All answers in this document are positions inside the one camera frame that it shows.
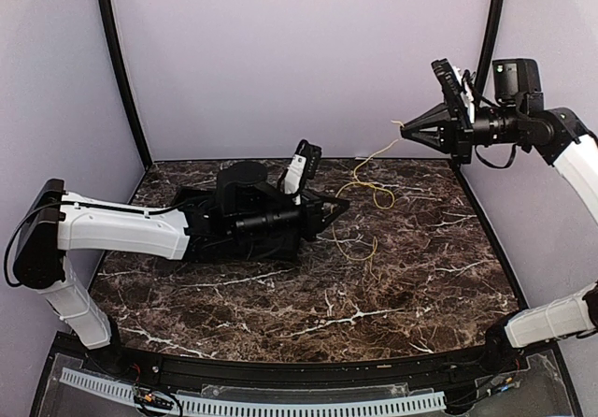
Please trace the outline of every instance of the white cable tray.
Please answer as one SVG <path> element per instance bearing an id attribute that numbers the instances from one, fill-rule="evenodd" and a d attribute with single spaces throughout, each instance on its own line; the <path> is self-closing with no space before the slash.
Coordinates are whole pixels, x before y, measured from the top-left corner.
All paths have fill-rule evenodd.
<path id="1" fill-rule="evenodd" d="M 132 384 L 99 378 L 66 367 L 63 368 L 60 382 L 123 405 L 135 405 Z M 189 417 L 395 417 L 446 408 L 444 392 L 332 404 L 244 403 L 181 393 L 176 394 L 176 397 L 183 407 L 183 414 Z M 178 415 L 176 406 L 170 411 L 170 415 Z"/>

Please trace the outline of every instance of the purple wall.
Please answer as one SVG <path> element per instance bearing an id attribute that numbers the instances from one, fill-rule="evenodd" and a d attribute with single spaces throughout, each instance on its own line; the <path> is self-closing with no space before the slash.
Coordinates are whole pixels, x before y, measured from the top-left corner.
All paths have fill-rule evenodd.
<path id="1" fill-rule="evenodd" d="M 0 249 L 46 179 L 126 201 L 142 175 L 97 0 L 0 0 Z M 89 281 L 98 253 L 72 259 Z M 29 415 L 60 327 L 33 291 L 0 285 L 0 416 Z"/>
<path id="2" fill-rule="evenodd" d="M 477 62 L 489 0 L 113 0 L 157 160 L 367 155 Z M 403 142 L 389 154 L 437 156 Z"/>

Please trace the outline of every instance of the black cable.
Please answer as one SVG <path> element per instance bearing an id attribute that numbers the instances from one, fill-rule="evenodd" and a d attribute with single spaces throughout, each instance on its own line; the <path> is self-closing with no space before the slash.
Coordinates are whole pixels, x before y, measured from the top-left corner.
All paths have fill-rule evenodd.
<path id="1" fill-rule="evenodd" d="M 590 338 L 594 335 L 598 335 L 598 328 L 594 328 L 593 330 L 589 330 L 589 331 L 582 331 L 581 333 L 578 333 L 576 335 L 577 339 L 585 339 L 585 338 Z"/>
<path id="2" fill-rule="evenodd" d="M 251 256 L 253 255 L 253 249 L 255 248 L 255 243 L 253 242 L 253 240 L 251 241 L 251 247 L 249 248 L 249 253 L 247 254 L 247 258 L 245 261 L 249 261 L 251 259 Z"/>
<path id="3" fill-rule="evenodd" d="M 116 28 L 114 19 L 114 10 L 110 0 L 98 0 L 100 15 L 104 25 L 104 35 L 106 37 L 107 49 L 112 62 L 112 69 L 114 70 L 114 78 L 116 79 L 119 92 L 121 94 L 122 105 L 124 112 L 133 134 L 133 140 L 137 147 L 139 157 L 143 162 L 143 166 L 148 169 L 153 165 L 151 160 L 150 149 L 148 141 L 143 133 L 143 128 L 139 120 L 139 114 L 135 107 L 135 100 L 131 91 L 131 85 L 127 76 L 127 70 L 122 57 L 121 44 L 119 42 L 119 33 Z"/>
<path id="4" fill-rule="evenodd" d="M 285 167 L 284 170 L 282 171 L 282 174 L 280 174 L 280 176 L 278 177 L 278 180 L 277 180 L 277 190 L 279 190 L 283 193 L 284 193 L 284 188 L 282 188 L 282 182 L 284 181 L 284 178 L 287 176 L 287 172 L 289 172 L 289 168 Z"/>
<path id="5" fill-rule="evenodd" d="M 519 358 L 517 356 L 514 359 L 515 359 L 515 363 L 517 363 L 517 370 L 515 371 L 515 373 L 511 377 L 509 377 L 510 380 L 503 381 L 503 383 L 505 383 L 505 384 L 510 383 L 513 380 L 515 380 L 517 378 L 517 376 L 520 374 L 520 366 L 521 366 L 520 360 L 519 360 Z M 482 395 L 482 396 L 480 396 L 480 397 L 478 397 L 478 398 L 476 398 L 474 400 L 468 401 L 466 403 L 460 403 L 461 401 L 465 400 L 466 398 L 469 398 L 471 395 L 477 394 L 482 388 L 486 387 L 489 383 L 493 382 L 499 376 L 503 375 L 505 373 L 506 368 L 507 368 L 507 364 L 503 365 L 503 367 L 494 376 L 489 377 L 488 379 L 486 379 L 479 386 L 477 386 L 476 389 L 474 389 L 472 392 L 470 392 L 468 394 L 465 394 L 462 397 L 457 398 L 455 400 L 449 401 L 447 403 L 447 406 L 453 406 L 455 408 L 465 408 L 465 407 L 468 407 L 468 406 L 475 405 L 476 403 L 482 401 L 484 398 L 488 398 L 489 396 L 491 396 L 491 394 L 488 395 L 488 389 L 487 389 L 485 391 L 484 395 Z"/>
<path id="6" fill-rule="evenodd" d="M 171 394 L 168 391 L 163 391 L 161 389 L 156 389 L 154 387 L 147 386 L 145 384 L 141 384 L 139 381 L 136 381 L 135 384 L 133 385 L 134 394 L 137 394 L 140 392 L 139 387 L 142 387 L 143 389 L 147 389 L 147 392 L 144 392 L 145 395 L 159 393 L 159 394 L 162 394 L 162 395 L 168 397 L 170 399 L 170 401 L 172 401 L 172 403 L 173 403 L 173 408 L 174 408 L 174 405 L 177 405 L 178 417 L 183 417 L 183 412 L 184 412 L 183 405 L 180 403 L 178 398 L 176 398 L 173 394 Z M 165 412 L 159 412 L 157 410 L 150 410 L 150 409 L 148 409 L 148 404 L 146 404 L 143 401 L 142 397 L 139 397 L 138 402 L 134 401 L 134 404 L 139 405 L 142 409 L 140 412 L 149 417 L 163 417 L 165 415 L 168 415 L 170 413 L 170 411 L 172 410 L 172 408 L 170 410 L 165 410 Z"/>
<path id="7" fill-rule="evenodd" d="M 276 252 L 278 252 L 280 249 L 282 249 L 282 246 L 284 246 L 284 243 L 287 242 L 287 238 L 286 237 L 281 237 L 280 238 L 280 242 L 278 243 L 278 245 L 274 248 L 271 249 L 267 252 L 264 253 L 260 253 L 258 255 L 255 255 L 253 258 L 250 259 L 250 261 L 258 261 L 258 260 L 262 260 L 264 258 L 267 258 L 270 255 L 275 254 Z"/>
<path id="8" fill-rule="evenodd" d="M 235 239 L 232 237 L 227 237 L 225 239 L 219 239 L 218 241 L 208 242 L 199 248 L 200 251 L 204 251 L 207 248 L 220 246 L 221 244 L 225 244 L 227 242 L 233 242 Z"/>
<path id="9" fill-rule="evenodd" d="M 492 388 L 486 389 L 486 391 L 484 391 L 484 394 L 479 396 L 478 398 L 474 399 L 474 400 L 470 400 L 466 403 L 460 403 L 457 405 L 452 405 L 454 408 L 468 408 L 470 406 L 474 406 L 476 403 L 479 403 L 480 401 L 486 399 L 486 398 L 490 398 L 491 396 L 494 395 L 499 395 L 499 394 L 503 394 L 504 392 L 507 392 L 508 390 L 510 390 L 512 387 L 518 387 L 518 385 L 513 386 L 512 381 L 515 380 L 515 377 L 517 376 L 516 372 L 515 375 L 513 375 L 511 377 L 511 381 L 503 381 L 503 383 L 501 384 L 497 384 L 496 386 L 493 386 Z"/>
<path id="10" fill-rule="evenodd" d="M 22 227 L 28 223 L 30 220 L 34 219 L 34 217 L 43 209 L 49 209 L 52 207 L 60 207 L 61 205 L 74 205 L 74 202 L 71 201 L 61 201 L 61 202 L 51 202 L 45 205 L 42 205 L 40 207 L 34 208 L 32 209 L 29 213 L 27 213 L 27 215 L 22 219 L 22 221 L 20 221 L 17 224 L 17 227 L 15 228 L 14 232 L 12 233 L 12 235 L 10 236 L 10 239 L 8 240 L 8 244 L 7 244 L 7 248 L 4 252 L 4 279 L 7 281 L 7 285 L 10 286 L 11 288 L 18 288 L 19 286 L 22 286 L 22 283 L 20 282 L 13 282 L 10 279 L 10 274 L 9 274 L 9 269 L 8 269 L 8 257 L 10 256 L 10 250 L 12 249 L 12 245 L 15 242 L 15 239 L 17 238 L 17 236 L 19 235 Z"/>
<path id="11" fill-rule="evenodd" d="M 486 31 L 484 33 L 484 41 L 482 43 L 481 53 L 479 54 L 479 63 L 477 64 L 476 70 L 476 90 L 480 93 L 484 93 L 488 72 L 490 71 L 492 54 L 494 53 L 496 37 L 498 36 L 498 25 L 501 20 L 501 12 L 503 10 L 503 2 L 504 0 L 490 1 L 488 20 L 486 21 Z"/>
<path id="12" fill-rule="evenodd" d="M 511 154 L 508 157 L 508 160 L 506 162 L 506 164 L 502 165 L 502 166 L 498 166 L 495 165 L 491 162 L 489 162 L 488 160 L 486 160 L 484 157 L 482 157 L 479 152 L 477 151 L 477 146 L 475 147 L 475 151 L 476 151 L 476 157 L 477 159 L 482 162 L 484 165 L 486 165 L 487 167 L 491 167 L 492 169 L 508 169 L 513 165 L 513 162 L 515 161 L 515 155 L 517 155 L 517 144 L 514 144 L 511 147 Z"/>
<path id="13" fill-rule="evenodd" d="M 467 366 L 477 366 L 479 365 L 479 362 L 482 360 L 482 358 L 484 357 L 484 352 L 482 352 L 482 354 L 477 358 L 474 359 L 473 361 L 456 361 L 454 363 L 451 362 L 446 362 L 446 363 L 442 363 L 442 366 L 455 366 L 455 367 L 467 367 Z"/>
<path id="14" fill-rule="evenodd" d="M 115 373 L 110 373 L 110 372 L 106 371 L 106 370 L 105 370 L 105 369 L 104 369 L 102 366 L 100 366 L 100 365 L 97 363 L 97 361 L 95 361 L 93 358 L 91 358 L 91 357 L 90 357 L 90 356 L 89 356 L 87 353 L 86 353 L 86 355 L 85 355 L 85 358 L 86 358 L 88 361 L 91 361 L 91 362 L 93 363 L 93 365 L 94 365 L 94 366 L 95 366 L 95 367 L 96 367 L 98 370 L 100 370 L 100 371 L 101 371 L 101 372 L 102 372 L 104 375 L 106 375 L 106 376 L 108 376 L 108 377 L 110 377 L 110 378 L 116 378 L 117 380 L 122 380 L 122 381 L 127 381 L 127 382 L 128 382 L 128 381 L 130 381 L 130 379 L 129 379 L 129 378 L 127 378 L 127 376 L 126 376 L 126 375 L 127 375 L 127 373 L 128 373 L 130 370 L 134 370 L 134 371 L 136 371 L 136 372 L 137 372 L 137 379 L 135 380 L 135 383 L 133 384 L 133 387 L 134 387 L 134 388 L 139 388 L 139 387 L 142 387 L 142 388 L 144 388 L 144 389 L 148 389 L 148 394 L 152 394 L 152 393 L 154 393 L 154 392 L 159 392 L 160 394 L 166 395 L 168 398 L 170 398 L 170 399 L 171 399 L 171 400 L 172 400 L 172 401 L 173 401 L 173 402 L 174 402 L 174 403 L 177 405 L 177 408 L 178 408 L 178 417 L 183 417 L 183 407 L 182 407 L 182 405 L 181 405 L 180 401 L 179 401 L 179 400 L 178 400 L 178 399 L 177 399 L 177 398 L 176 398 L 174 395 L 172 395 L 170 392 L 163 391 L 163 390 L 161 390 L 161 389 L 155 389 L 155 388 L 154 388 L 154 387 L 152 387 L 152 386 L 149 386 L 149 385 L 147 385 L 147 384 L 143 384 L 143 383 L 139 382 L 139 377 L 140 377 L 140 375 L 141 375 L 141 369 L 139 369 L 139 366 L 138 366 L 137 364 L 131 364 L 131 365 L 129 366 L 129 368 L 128 368 L 128 369 L 127 369 L 127 370 L 126 370 L 126 371 L 125 371 L 123 374 L 121 374 L 121 375 L 117 375 L 117 374 L 115 374 Z M 145 405 L 144 405 L 142 402 L 140 402 L 140 403 L 138 403 L 138 404 L 139 404 L 139 406 L 141 406 L 142 408 L 144 408 L 144 406 L 145 406 Z M 146 415 L 151 415 L 151 416 L 156 416 L 156 417 L 157 417 L 157 416 L 163 416 L 163 415 L 167 415 L 167 414 L 168 414 L 168 412 L 170 412 L 170 411 L 168 411 L 168 412 L 166 412 L 166 413 L 160 413 L 160 412 L 155 412 L 155 411 L 153 411 L 153 410 L 145 410 L 145 411 L 146 411 L 146 412 L 148 412 Z"/>
<path id="15" fill-rule="evenodd" d="M 474 85 L 474 82 L 472 81 L 471 78 L 472 78 L 472 75 L 468 69 L 463 71 L 463 83 L 467 84 L 467 86 L 469 87 L 469 90 L 471 90 L 471 94 L 474 96 L 474 105 L 476 106 L 476 109 L 479 109 L 480 102 L 483 102 L 484 104 L 489 105 L 491 108 L 500 108 L 500 106 L 498 104 L 494 104 L 490 99 L 488 99 L 486 96 L 481 94 L 476 89 L 476 86 Z"/>
<path id="16" fill-rule="evenodd" d="M 139 215 L 147 214 L 149 216 L 158 216 L 160 214 L 165 214 L 170 211 L 174 211 L 175 209 L 180 209 L 181 207 L 184 207 L 186 205 L 193 204 L 193 203 L 195 203 L 196 200 L 197 200 L 197 198 L 183 200 L 182 202 L 179 202 L 171 207 L 155 209 L 152 211 L 148 211 L 147 213 L 143 209 L 136 209 L 136 208 L 128 209 L 128 208 L 123 208 L 123 207 L 114 207 L 112 205 L 93 204 L 93 203 L 89 203 L 89 202 L 76 202 L 76 201 L 71 201 L 71 200 L 55 201 L 55 202 L 50 202 L 48 204 L 42 205 L 40 207 L 36 207 L 36 208 L 32 209 L 29 213 L 27 213 L 27 215 L 17 224 L 14 232 L 12 233 L 12 235 L 10 236 L 10 239 L 8 240 L 7 248 L 4 252 L 4 279 L 7 282 L 7 285 L 10 286 L 11 288 L 18 288 L 18 287 L 22 286 L 22 283 L 20 283 L 19 281 L 13 281 L 10 279 L 10 273 L 9 273 L 9 268 L 8 268 L 8 258 L 10 256 L 10 251 L 12 249 L 12 245 L 14 244 L 15 239 L 19 235 L 22 227 L 26 223 L 28 223 L 30 220 L 34 219 L 34 217 L 43 209 L 49 209 L 52 207 L 60 207 L 62 205 L 72 205 L 72 206 L 78 205 L 79 207 L 83 207 L 83 208 L 87 208 L 87 209 L 107 209 L 110 211 L 120 211 L 120 212 L 139 214 Z M 201 202 L 199 204 L 199 206 L 203 205 L 205 202 L 206 202 L 206 200 L 204 199 L 204 201 Z"/>
<path id="17" fill-rule="evenodd" d="M 479 392 L 479 390 L 485 386 L 487 386 L 488 384 L 490 384 L 492 381 L 496 380 L 498 377 L 500 377 L 503 372 L 505 371 L 505 368 L 503 367 L 497 374 L 495 374 L 493 377 L 489 377 L 487 380 L 485 380 L 484 382 L 482 382 L 479 386 L 476 387 L 476 389 L 474 389 L 473 391 L 471 391 L 468 394 L 465 394 L 464 396 L 462 396 L 461 398 L 457 398 L 455 400 L 449 401 L 447 402 L 447 406 L 455 406 L 455 407 L 461 407 L 461 406 L 466 406 L 466 405 L 461 405 L 461 404 L 457 404 L 460 401 L 465 400 L 466 398 L 469 398 L 471 395 L 475 395 L 477 394 L 477 392 Z"/>

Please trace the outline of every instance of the wire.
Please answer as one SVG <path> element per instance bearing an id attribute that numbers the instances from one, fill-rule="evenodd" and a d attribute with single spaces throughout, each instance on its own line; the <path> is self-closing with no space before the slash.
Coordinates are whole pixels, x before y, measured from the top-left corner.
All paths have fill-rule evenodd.
<path id="1" fill-rule="evenodd" d="M 120 211 L 123 213 L 131 213 L 131 214 L 142 214 L 142 215 L 148 215 L 148 216 L 158 216 L 160 214 L 165 214 L 168 213 L 170 211 L 174 211 L 175 209 L 180 209 L 186 205 L 190 205 L 190 204 L 194 204 L 197 201 L 197 197 L 194 198 L 190 198 L 190 199 L 186 199 L 183 200 L 182 202 L 179 202 L 171 207 L 167 207 L 167 208 L 160 208 L 160 209 L 153 209 L 150 211 L 141 209 L 141 208 L 124 208 L 124 207 L 115 207 L 113 205 L 104 205 L 104 204 L 94 204 L 94 203 L 90 203 L 90 202 L 72 202 L 70 204 L 67 205 L 79 205 L 80 207 L 86 208 L 86 209 L 107 209 L 109 211 Z M 204 199 L 202 202 L 200 202 L 199 204 L 197 204 L 198 207 L 201 207 L 202 205 L 204 205 L 206 203 L 207 199 Z"/>
<path id="2" fill-rule="evenodd" d="M 591 336 L 598 335 L 598 328 L 594 328 L 593 330 L 582 331 L 581 333 L 576 334 L 577 339 L 585 339 Z"/>
<path id="3" fill-rule="evenodd" d="M 484 354 L 485 353 L 482 352 L 482 354 L 477 359 L 474 359 L 473 361 L 456 361 L 454 363 L 446 362 L 446 363 L 442 363 L 442 366 L 449 366 L 449 367 L 477 366 L 479 364 L 479 362 L 482 360 L 482 358 L 484 357 Z"/>
<path id="4" fill-rule="evenodd" d="M 468 69 L 463 71 L 463 87 L 465 86 L 465 84 L 469 87 L 469 90 L 471 90 L 471 94 L 474 96 L 476 108 L 479 108 L 480 102 L 483 102 L 492 108 L 500 108 L 498 104 L 494 104 L 490 99 L 485 97 L 476 89 L 476 87 L 474 86 L 474 82 L 472 81 L 472 74 L 469 72 Z"/>
<path id="5" fill-rule="evenodd" d="M 513 380 L 515 380 L 517 378 L 517 376 L 520 374 L 521 371 L 521 363 L 519 358 L 515 358 L 515 365 L 517 366 L 517 370 L 515 371 L 515 373 L 504 379 L 503 381 L 501 381 L 500 384 L 498 384 L 497 386 L 494 387 L 499 387 L 499 386 L 503 386 L 503 385 L 507 385 L 513 382 Z M 475 405 L 476 403 L 479 403 L 480 401 L 482 401 L 484 398 L 488 398 L 489 396 L 492 395 L 491 392 L 489 392 L 491 389 L 489 388 L 488 390 L 486 390 L 486 393 L 474 400 L 465 402 L 465 403 L 460 403 L 461 401 L 465 400 L 466 398 L 469 398 L 472 395 L 477 394 L 482 388 L 484 388 L 485 386 L 487 386 L 489 383 L 493 382 L 494 380 L 496 380 L 499 376 L 501 376 L 504 372 L 505 372 L 506 367 L 501 368 L 501 370 L 499 372 L 497 372 L 494 376 L 489 377 L 488 379 L 486 379 L 484 382 L 482 382 L 475 390 L 473 390 L 472 392 L 457 398 L 455 400 L 449 401 L 447 403 L 447 406 L 453 406 L 455 408 L 465 408 L 465 407 L 469 407 L 472 405 Z"/>
<path id="6" fill-rule="evenodd" d="M 141 367 L 137 363 L 132 363 L 131 368 L 137 372 L 137 378 L 135 382 L 139 382 L 139 379 L 141 378 Z"/>
<path id="7" fill-rule="evenodd" d="M 508 169 L 513 165 L 513 162 L 515 161 L 515 156 L 517 155 L 517 144 L 514 144 L 513 146 L 511 146 L 511 154 L 509 155 L 506 163 L 502 166 L 495 165 L 494 163 L 491 163 L 488 160 L 486 160 L 484 157 L 482 157 L 480 155 L 480 153 L 477 151 L 477 146 L 475 147 L 475 151 L 476 151 L 477 159 L 480 162 L 482 162 L 482 164 L 486 165 L 487 167 L 491 167 L 492 169 Z"/>
<path id="8" fill-rule="evenodd" d="M 145 389 L 148 389 L 148 391 L 146 392 L 147 395 L 158 393 L 158 394 L 162 394 L 162 395 L 168 397 L 168 399 L 170 399 L 170 401 L 172 401 L 172 403 L 173 403 L 173 408 L 174 408 L 174 405 L 177 405 L 178 417 L 183 417 L 183 405 L 180 403 L 178 398 L 176 398 L 173 394 L 166 392 L 166 391 L 161 391 L 160 389 L 154 389 L 154 388 L 146 387 L 146 386 L 142 386 L 142 387 L 144 387 Z M 137 409 L 137 411 L 139 411 L 143 415 L 146 415 L 149 417 L 162 417 L 162 416 L 168 415 L 170 413 L 170 410 L 165 410 L 165 412 L 149 410 L 148 406 L 143 401 L 140 401 L 139 403 L 135 403 L 135 404 L 138 404 L 140 406 L 140 408 L 142 409 L 142 410 L 140 410 L 138 407 L 135 407 Z"/>
<path id="9" fill-rule="evenodd" d="M 300 156 L 305 157 L 307 160 L 310 160 L 311 162 L 313 162 L 314 146 L 310 145 L 306 139 L 302 139 L 301 141 L 299 141 L 299 145 L 297 146 L 297 149 L 295 150 L 294 155 L 299 155 L 299 154 L 301 154 Z M 285 167 L 284 170 L 282 171 L 282 174 L 280 174 L 280 177 L 278 177 L 277 190 L 283 192 L 289 198 L 294 199 L 299 194 L 301 194 L 301 192 L 306 187 L 307 172 L 308 172 L 307 165 L 304 167 L 304 170 L 301 174 L 301 179 L 299 179 L 299 186 L 297 187 L 297 191 L 295 191 L 294 193 L 287 194 L 284 192 L 284 180 L 285 180 L 285 177 L 287 176 L 288 172 L 289 172 L 289 168 Z"/>
<path id="10" fill-rule="evenodd" d="M 400 121 L 392 121 L 392 123 L 397 124 L 399 127 L 404 127 L 403 123 Z M 393 142 L 391 142 L 391 144 L 389 144 L 388 146 L 386 146 L 383 149 L 380 149 L 379 151 L 372 153 L 369 157 L 367 157 L 365 160 L 363 160 L 361 163 L 359 163 L 357 166 L 355 166 L 355 168 L 351 172 L 351 176 L 353 177 L 353 180 L 348 183 L 345 183 L 343 186 L 341 186 L 340 189 L 336 192 L 335 197 L 338 198 L 341 195 L 341 193 L 349 187 L 362 186 L 364 188 L 370 188 L 370 189 L 374 190 L 372 192 L 372 197 L 374 199 L 374 204 L 376 205 L 376 207 L 378 209 L 391 209 L 392 207 L 394 207 L 394 204 L 396 202 L 396 197 L 394 196 L 394 193 L 390 189 L 384 188 L 382 186 L 377 186 L 375 183 L 373 183 L 371 181 L 360 180 L 359 176 L 357 175 L 357 171 L 361 167 L 367 165 L 373 158 L 377 157 L 381 153 L 388 151 L 390 148 L 392 148 L 392 146 L 394 146 L 399 141 L 400 141 L 400 138 L 395 139 Z M 380 205 L 380 203 L 377 201 L 377 193 L 378 192 L 387 194 L 391 198 L 391 203 L 387 206 Z M 362 258 L 358 258 L 358 257 L 351 256 L 347 252 L 345 252 L 343 247 L 340 245 L 340 242 L 338 241 L 338 237 L 336 236 L 336 231 L 335 231 L 334 225 L 332 225 L 332 232 L 333 232 L 333 240 L 335 241 L 336 247 L 340 250 L 340 252 L 343 254 L 343 256 L 345 256 L 345 258 L 347 258 L 348 260 L 350 260 L 350 261 L 370 261 L 371 262 L 371 260 L 374 258 L 374 255 L 376 255 L 377 237 L 372 238 L 372 251 L 369 253 L 369 255 L 362 257 Z"/>
<path id="11" fill-rule="evenodd" d="M 227 237 L 225 239 L 219 239 L 217 241 L 213 241 L 213 242 L 208 242 L 207 244 L 204 244 L 203 246 L 200 246 L 199 250 L 200 251 L 204 251 L 205 249 L 208 249 L 210 247 L 214 247 L 214 246 L 220 246 L 221 244 L 226 244 L 227 242 L 233 242 L 235 239 L 232 237 Z"/>
<path id="12" fill-rule="evenodd" d="M 277 246 L 274 249 L 271 249 L 271 250 L 266 251 L 264 253 L 259 253 L 259 254 L 255 255 L 255 256 L 253 256 L 252 258 L 248 258 L 248 260 L 250 260 L 250 261 L 258 261 L 258 260 L 262 260 L 264 258 L 267 258 L 270 255 L 274 255 L 276 252 L 278 252 L 280 249 L 282 249 L 282 247 L 287 242 L 287 238 L 285 236 L 280 237 L 279 240 L 280 240 L 280 242 L 277 244 Z M 251 243 L 251 251 L 253 252 L 253 243 Z"/>
<path id="13" fill-rule="evenodd" d="M 61 205 L 73 205 L 73 204 L 74 204 L 74 202 L 70 202 L 70 201 L 56 201 L 56 202 L 51 202 L 51 203 L 42 205 L 40 207 L 32 209 L 29 213 L 27 213 L 27 215 L 22 219 L 22 221 L 20 221 L 17 224 L 17 227 L 15 228 L 14 232 L 10 236 L 10 239 L 8 240 L 7 248 L 5 249 L 5 252 L 4 252 L 4 279 L 6 280 L 8 286 L 10 286 L 11 288 L 18 288 L 19 286 L 22 286 L 21 282 L 12 281 L 10 279 L 10 274 L 8 272 L 9 271 L 8 258 L 10 257 L 10 250 L 12 249 L 12 245 L 14 244 L 15 239 L 21 232 L 22 227 L 26 223 L 28 223 L 30 220 L 32 220 L 43 209 L 49 209 L 52 207 L 60 207 Z"/>
<path id="14" fill-rule="evenodd" d="M 484 32 L 484 41 L 482 43 L 481 53 L 479 54 L 479 61 L 477 63 L 478 76 L 476 78 L 477 89 L 484 91 L 488 71 L 490 70 L 492 54 L 496 46 L 496 37 L 498 35 L 498 27 L 501 20 L 501 12 L 503 10 L 503 2 L 505 0 L 491 0 L 488 9 L 488 20 L 486 21 L 486 31 Z"/>

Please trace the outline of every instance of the lavender wall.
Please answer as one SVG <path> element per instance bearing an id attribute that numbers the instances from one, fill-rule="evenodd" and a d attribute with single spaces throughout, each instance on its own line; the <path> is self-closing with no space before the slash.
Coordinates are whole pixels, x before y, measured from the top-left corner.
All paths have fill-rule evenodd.
<path id="1" fill-rule="evenodd" d="M 569 107 L 598 130 L 596 0 L 505 0 L 495 56 L 535 58 L 547 107 Z M 500 162 L 507 152 L 489 151 L 489 157 Z M 536 153 L 521 152 L 506 171 L 473 164 L 465 174 L 532 306 L 598 279 L 596 223 Z M 585 415 L 598 416 L 598 337 L 568 340 L 562 350 Z"/>
<path id="2" fill-rule="evenodd" d="M 97 0 L 0 0 L 0 249 L 46 179 L 127 200 L 142 175 Z M 74 264 L 89 281 L 98 253 Z M 59 322 L 36 293 L 0 285 L 0 416 L 29 415 Z"/>
<path id="3" fill-rule="evenodd" d="M 158 160 L 365 155 L 475 66 L 489 0 L 113 0 Z M 404 142 L 394 155 L 438 156 Z"/>

